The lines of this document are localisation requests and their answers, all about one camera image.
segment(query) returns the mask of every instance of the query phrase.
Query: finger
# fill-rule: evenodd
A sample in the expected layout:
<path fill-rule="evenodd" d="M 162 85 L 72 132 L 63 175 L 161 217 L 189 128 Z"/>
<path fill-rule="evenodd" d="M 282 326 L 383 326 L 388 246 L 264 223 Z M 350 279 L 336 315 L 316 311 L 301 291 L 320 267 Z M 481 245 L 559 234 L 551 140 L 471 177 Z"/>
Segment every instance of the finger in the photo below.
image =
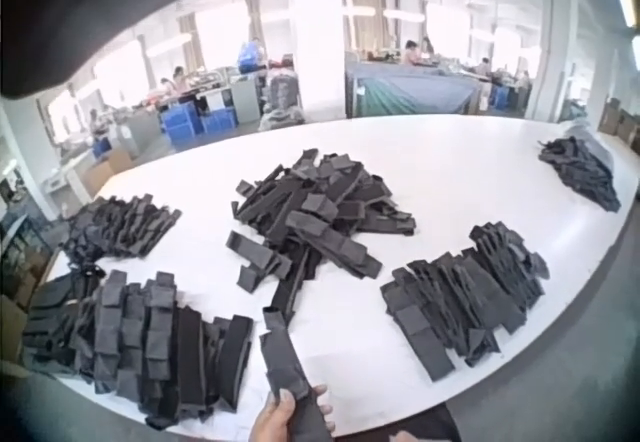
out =
<path fill-rule="evenodd" d="M 395 437 L 391 438 L 391 440 L 393 440 L 393 442 L 419 442 L 418 439 L 404 430 L 398 432 Z"/>
<path fill-rule="evenodd" d="M 329 415 L 331 412 L 333 412 L 333 407 L 331 407 L 330 405 L 321 405 L 320 412 L 322 412 L 322 415 Z"/>
<path fill-rule="evenodd" d="M 327 390 L 329 390 L 329 386 L 327 384 L 316 385 L 313 388 L 313 391 L 316 393 L 318 397 L 321 395 L 324 395 L 327 392 Z"/>
<path fill-rule="evenodd" d="M 267 395 L 267 401 L 256 418 L 255 425 L 258 426 L 264 424 L 269 419 L 273 411 L 276 410 L 276 407 L 276 398 L 273 396 L 272 392 L 269 392 L 269 395 Z"/>
<path fill-rule="evenodd" d="M 296 400 L 293 398 L 293 394 L 287 389 L 280 389 L 280 403 L 271 413 L 269 424 L 273 424 L 274 427 L 284 427 L 293 415 L 295 408 Z"/>

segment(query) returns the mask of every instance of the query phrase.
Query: blue plastic bin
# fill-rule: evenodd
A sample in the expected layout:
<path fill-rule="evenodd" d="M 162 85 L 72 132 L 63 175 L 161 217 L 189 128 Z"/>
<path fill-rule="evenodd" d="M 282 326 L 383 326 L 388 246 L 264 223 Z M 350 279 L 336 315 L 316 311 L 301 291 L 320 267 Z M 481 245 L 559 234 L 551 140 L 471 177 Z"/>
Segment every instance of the blue plastic bin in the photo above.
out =
<path fill-rule="evenodd" d="M 207 134 L 226 132 L 238 126 L 236 111 L 232 107 L 215 110 L 202 117 L 202 125 Z"/>
<path fill-rule="evenodd" d="M 185 124 L 193 127 L 194 134 L 202 133 L 202 123 L 198 117 L 198 111 L 193 102 L 185 102 L 184 104 L 176 105 L 170 109 L 164 111 L 160 118 L 162 119 L 162 125 L 165 130 L 169 131 L 172 127 L 178 127 Z"/>
<path fill-rule="evenodd" d="M 169 137 L 171 144 L 174 146 L 189 142 L 195 137 L 191 124 L 173 126 L 170 129 L 167 129 L 166 134 L 167 137 Z"/>

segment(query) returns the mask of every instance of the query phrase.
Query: white pillar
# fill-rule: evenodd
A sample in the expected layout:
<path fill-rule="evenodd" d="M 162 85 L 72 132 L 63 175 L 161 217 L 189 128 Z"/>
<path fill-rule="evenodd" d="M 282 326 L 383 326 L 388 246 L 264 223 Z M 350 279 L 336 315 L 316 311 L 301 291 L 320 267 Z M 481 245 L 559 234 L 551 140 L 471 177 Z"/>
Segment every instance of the white pillar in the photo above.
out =
<path fill-rule="evenodd" d="M 36 96 L 0 101 L 0 133 L 16 159 L 22 180 L 44 216 L 54 220 L 58 209 L 42 190 L 42 183 L 60 168 L 60 159 L 36 105 Z"/>
<path fill-rule="evenodd" d="M 343 119 L 342 0 L 289 0 L 294 63 L 309 121 Z"/>
<path fill-rule="evenodd" d="M 615 62 L 615 49 L 611 41 L 603 38 L 600 41 L 598 58 L 596 59 L 596 69 L 593 73 L 589 100 L 587 101 L 587 116 L 589 124 L 594 129 L 598 128 L 604 105 L 609 100 L 611 93 L 611 82 L 613 80 Z"/>
<path fill-rule="evenodd" d="M 578 0 L 544 0 L 540 67 L 527 119 L 557 122 L 567 89 L 578 31 Z"/>

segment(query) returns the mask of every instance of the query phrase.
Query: window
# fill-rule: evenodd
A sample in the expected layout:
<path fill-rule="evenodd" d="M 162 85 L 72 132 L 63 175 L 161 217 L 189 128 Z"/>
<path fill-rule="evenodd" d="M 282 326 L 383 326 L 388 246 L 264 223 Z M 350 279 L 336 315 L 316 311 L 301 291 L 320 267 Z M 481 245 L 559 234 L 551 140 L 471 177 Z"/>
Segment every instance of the window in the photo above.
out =
<path fill-rule="evenodd" d="M 512 30 L 498 27 L 495 32 L 491 68 L 493 70 L 507 69 L 507 72 L 515 75 L 518 71 L 521 52 L 522 37 Z"/>
<path fill-rule="evenodd" d="M 249 39 L 247 4 L 238 2 L 196 13 L 204 64 L 209 70 L 235 66 Z"/>
<path fill-rule="evenodd" d="M 77 105 L 69 91 L 64 90 L 47 107 L 53 128 L 53 139 L 56 143 L 64 142 L 71 134 L 81 132 L 84 128 L 82 111 L 79 107 L 76 110 Z"/>
<path fill-rule="evenodd" d="M 436 54 L 466 59 L 469 55 L 469 27 L 466 10 L 427 4 L 427 35 Z"/>
<path fill-rule="evenodd" d="M 112 107 L 138 104 L 149 93 L 147 70 L 137 40 L 98 61 L 95 74 L 104 103 Z"/>

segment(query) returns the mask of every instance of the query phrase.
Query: workbench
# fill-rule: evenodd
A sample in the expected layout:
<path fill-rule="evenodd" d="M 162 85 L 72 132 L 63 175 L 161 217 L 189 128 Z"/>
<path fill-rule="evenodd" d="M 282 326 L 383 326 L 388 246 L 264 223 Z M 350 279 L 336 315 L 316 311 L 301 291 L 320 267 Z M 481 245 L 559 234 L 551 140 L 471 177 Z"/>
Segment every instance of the workbench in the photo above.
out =
<path fill-rule="evenodd" d="M 562 130 L 555 124 L 461 115 L 343 120 L 225 140 L 109 180 L 100 195 L 130 199 L 150 193 L 156 204 L 180 209 L 183 216 L 145 260 L 100 261 L 105 270 L 126 271 L 131 282 L 144 282 L 158 270 L 174 273 L 184 294 L 180 304 L 202 312 L 204 320 L 242 314 L 257 321 L 237 413 L 218 411 L 205 423 L 189 420 L 169 430 L 246 441 L 269 390 L 258 337 L 264 332 L 262 307 L 269 305 L 277 283 L 266 279 L 254 294 L 237 287 L 245 261 L 225 247 L 231 230 L 259 240 L 231 214 L 241 179 L 262 180 L 276 165 L 295 162 L 303 149 L 348 153 L 383 177 L 394 201 L 416 218 L 413 237 L 355 237 L 384 264 L 376 280 L 356 279 L 327 263 L 298 295 L 289 327 L 293 344 L 310 382 L 329 385 L 335 435 L 345 435 L 401 420 L 472 389 L 527 349 L 587 285 L 623 231 L 640 172 L 628 147 L 601 139 L 614 158 L 622 204 L 618 213 L 605 212 L 562 185 L 553 168 L 538 160 L 539 142 L 561 136 Z M 198 184 L 185 176 L 203 167 L 224 170 Z M 391 280 L 393 269 L 456 253 L 471 245 L 474 225 L 498 221 L 546 260 L 551 273 L 542 282 L 546 294 L 514 335 L 496 330 L 500 354 L 473 368 L 451 354 L 456 370 L 434 383 L 385 313 L 379 287 Z M 52 277 L 65 273 L 66 263 L 59 257 Z M 536 355 L 529 351 L 529 357 Z M 60 380 L 108 410 L 144 421 L 125 399 L 95 395 L 79 378 Z"/>

